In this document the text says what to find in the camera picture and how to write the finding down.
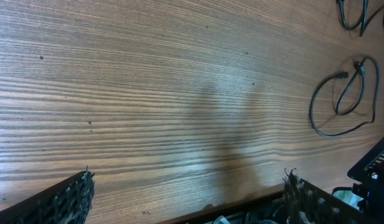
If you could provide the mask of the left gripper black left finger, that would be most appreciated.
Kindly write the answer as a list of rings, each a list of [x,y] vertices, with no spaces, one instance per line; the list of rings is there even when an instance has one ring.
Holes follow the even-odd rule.
[[[0,223],[85,223],[95,194],[94,173],[81,171],[7,209]]]

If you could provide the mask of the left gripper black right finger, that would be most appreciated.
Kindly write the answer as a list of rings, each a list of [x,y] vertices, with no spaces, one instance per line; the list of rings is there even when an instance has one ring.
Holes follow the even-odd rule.
[[[364,224],[369,218],[331,194],[293,174],[286,173],[283,201],[292,224]]]

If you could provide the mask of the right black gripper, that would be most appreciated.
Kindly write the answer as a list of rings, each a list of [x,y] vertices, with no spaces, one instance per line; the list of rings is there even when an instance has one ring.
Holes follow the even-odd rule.
[[[348,171],[347,176],[361,182],[352,186],[352,192],[362,198],[357,203],[359,210],[377,223],[384,223],[384,137]]]

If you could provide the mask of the black usb cable white plug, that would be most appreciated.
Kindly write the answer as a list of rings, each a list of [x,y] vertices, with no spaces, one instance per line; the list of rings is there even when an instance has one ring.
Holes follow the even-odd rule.
[[[371,22],[371,20],[382,10],[384,10],[384,5],[382,5],[380,8],[378,8],[370,17],[367,17],[367,12],[368,12],[368,0],[363,0],[363,6],[362,6],[362,12],[360,14],[360,17],[358,21],[354,25],[348,25],[346,18],[345,18],[345,11],[344,11],[344,0],[336,0],[336,3],[338,4],[339,7],[339,12],[340,12],[340,23],[342,27],[345,30],[354,30],[358,26],[360,26],[360,32],[359,36],[363,36],[367,26]]]

